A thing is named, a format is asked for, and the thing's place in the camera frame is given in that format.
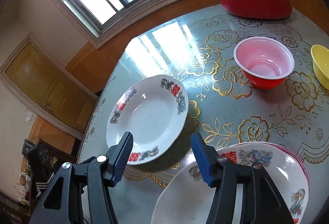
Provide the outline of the red electric cooker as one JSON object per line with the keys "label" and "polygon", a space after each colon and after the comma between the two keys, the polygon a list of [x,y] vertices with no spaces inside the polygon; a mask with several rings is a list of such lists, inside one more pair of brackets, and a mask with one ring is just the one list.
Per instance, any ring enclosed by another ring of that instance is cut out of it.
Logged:
{"label": "red electric cooker", "polygon": [[252,19],[286,19],[292,13],[290,0],[221,0],[231,14]]}

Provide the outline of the yellow plastic bowl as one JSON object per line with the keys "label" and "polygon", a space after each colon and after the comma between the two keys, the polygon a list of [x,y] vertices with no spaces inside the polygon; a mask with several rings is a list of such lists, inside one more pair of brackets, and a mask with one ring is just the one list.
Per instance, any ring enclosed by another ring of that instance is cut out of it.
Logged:
{"label": "yellow plastic bowl", "polygon": [[320,84],[329,90],[329,50],[319,44],[311,47],[313,71]]}

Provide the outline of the white deep plate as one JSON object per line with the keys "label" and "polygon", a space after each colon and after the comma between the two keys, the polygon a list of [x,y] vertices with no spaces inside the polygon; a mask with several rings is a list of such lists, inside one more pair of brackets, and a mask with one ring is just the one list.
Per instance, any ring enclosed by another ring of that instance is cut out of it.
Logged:
{"label": "white deep plate", "polygon": [[[229,158],[230,154],[224,152],[228,148],[218,150],[218,154]],[[192,161],[173,177],[162,192],[151,222],[205,223],[214,194],[215,190],[202,180],[196,161]],[[294,223],[301,223],[306,207],[307,204],[288,207]]]}
{"label": "white deep plate", "polygon": [[118,144],[125,132],[131,132],[128,164],[152,162],[178,138],[188,108],[189,96],[179,80],[165,74],[145,78],[128,88],[111,110],[107,145]]}

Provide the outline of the red plastic bowl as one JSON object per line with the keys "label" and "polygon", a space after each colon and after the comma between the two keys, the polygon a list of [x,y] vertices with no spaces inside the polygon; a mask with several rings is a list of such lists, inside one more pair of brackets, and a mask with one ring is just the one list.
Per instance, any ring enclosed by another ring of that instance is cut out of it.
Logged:
{"label": "red plastic bowl", "polygon": [[239,42],[234,48],[234,60],[249,82],[261,90],[279,86],[295,65],[290,50],[267,37],[250,37]]}

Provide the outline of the large floral rimmed plate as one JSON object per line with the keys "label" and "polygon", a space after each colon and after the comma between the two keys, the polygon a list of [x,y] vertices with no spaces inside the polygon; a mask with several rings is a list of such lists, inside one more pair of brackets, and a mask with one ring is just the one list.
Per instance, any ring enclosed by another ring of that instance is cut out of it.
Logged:
{"label": "large floral rimmed plate", "polygon": [[279,189],[288,207],[305,205],[309,197],[309,179],[301,161],[289,150],[266,142],[246,142],[224,151],[237,164],[260,163]]}

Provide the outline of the yellow wooden door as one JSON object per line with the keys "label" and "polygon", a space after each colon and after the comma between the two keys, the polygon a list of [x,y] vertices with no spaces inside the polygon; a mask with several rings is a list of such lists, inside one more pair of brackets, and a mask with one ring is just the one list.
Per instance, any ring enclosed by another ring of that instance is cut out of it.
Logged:
{"label": "yellow wooden door", "polygon": [[82,139],[98,97],[29,34],[1,65],[1,81],[29,110]]}

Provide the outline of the floral blue tablecloth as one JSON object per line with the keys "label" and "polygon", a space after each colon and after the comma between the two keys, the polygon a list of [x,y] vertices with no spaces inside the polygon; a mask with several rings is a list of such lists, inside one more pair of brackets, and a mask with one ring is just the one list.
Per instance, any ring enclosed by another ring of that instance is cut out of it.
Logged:
{"label": "floral blue tablecloth", "polygon": [[[234,61],[235,46],[249,37],[277,40],[295,67],[282,84],[262,91]],[[224,148],[246,141],[285,147],[305,165],[310,197],[303,223],[317,223],[328,204],[328,90],[312,68],[311,46],[328,46],[328,33],[297,10],[285,21],[237,18],[221,6],[173,19],[133,38],[109,77],[79,153],[83,161],[107,150],[110,112],[130,86],[156,74],[181,81],[189,94],[185,129],[160,158],[129,166],[111,199],[119,223],[150,223],[156,200],[192,157],[190,135]]]}

